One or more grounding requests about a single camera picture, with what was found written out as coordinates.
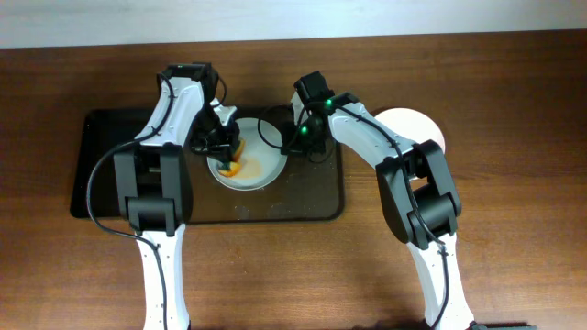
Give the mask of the green and orange sponge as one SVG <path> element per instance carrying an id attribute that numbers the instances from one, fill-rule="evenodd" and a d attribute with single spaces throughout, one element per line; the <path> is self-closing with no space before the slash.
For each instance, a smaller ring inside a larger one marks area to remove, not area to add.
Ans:
<path id="1" fill-rule="evenodd" d="M 243 138 L 238 140 L 236 150 L 231 154 L 231 160 L 228 162 L 221 162 L 217 166 L 217 172 L 223 177 L 234 177 L 241 170 L 241 164 L 239 162 L 241 155 L 246 146 L 246 141 Z"/>

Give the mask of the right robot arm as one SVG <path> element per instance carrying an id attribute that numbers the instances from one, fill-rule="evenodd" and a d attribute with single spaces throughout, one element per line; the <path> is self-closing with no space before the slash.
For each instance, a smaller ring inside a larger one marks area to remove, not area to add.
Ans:
<path id="1" fill-rule="evenodd" d="M 314 71 L 293 85 L 293 123 L 281 152 L 308 158 L 332 140 L 352 149 L 375 170 L 384 220 L 408 247 L 432 329 L 476 329 L 457 261 L 462 204 L 441 146 L 417 142 L 377 120 L 352 93 L 337 94 Z"/>

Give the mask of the grey-white plate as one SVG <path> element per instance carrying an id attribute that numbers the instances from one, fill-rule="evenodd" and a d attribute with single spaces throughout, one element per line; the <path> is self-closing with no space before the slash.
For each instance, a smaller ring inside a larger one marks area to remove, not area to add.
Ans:
<path id="1" fill-rule="evenodd" d="M 257 118 L 239 118 L 236 123 L 240 129 L 239 137 L 246 142 L 239 160 L 241 169 L 232 177 L 224 177 L 217 168 L 220 162 L 215 159 L 207 159 L 208 168 L 215 179 L 229 189 L 261 189 L 279 177 L 286 165 L 287 157 L 279 149 L 269 146 L 261 139 Z"/>

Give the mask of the white plate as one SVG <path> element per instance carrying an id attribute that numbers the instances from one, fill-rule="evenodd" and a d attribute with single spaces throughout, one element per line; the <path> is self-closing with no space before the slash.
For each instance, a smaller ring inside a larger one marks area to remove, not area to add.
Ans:
<path id="1" fill-rule="evenodd" d="M 435 141 L 443 152 L 446 152 L 446 142 L 439 126 L 424 113 L 410 108 L 390 108 L 383 110 L 375 119 L 382 122 L 397 135 L 423 143 Z"/>

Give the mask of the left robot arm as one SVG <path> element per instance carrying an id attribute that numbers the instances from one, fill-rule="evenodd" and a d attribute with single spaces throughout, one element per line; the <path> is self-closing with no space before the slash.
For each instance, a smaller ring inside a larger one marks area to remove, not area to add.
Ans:
<path id="1" fill-rule="evenodd" d="M 234 173 L 245 146 L 233 106 L 216 99 L 223 80 L 206 62 L 171 64 L 160 98 L 133 144 L 113 155 L 119 210 L 141 256 L 147 329 L 191 326 L 183 293 L 183 236 L 194 207 L 186 152 Z"/>

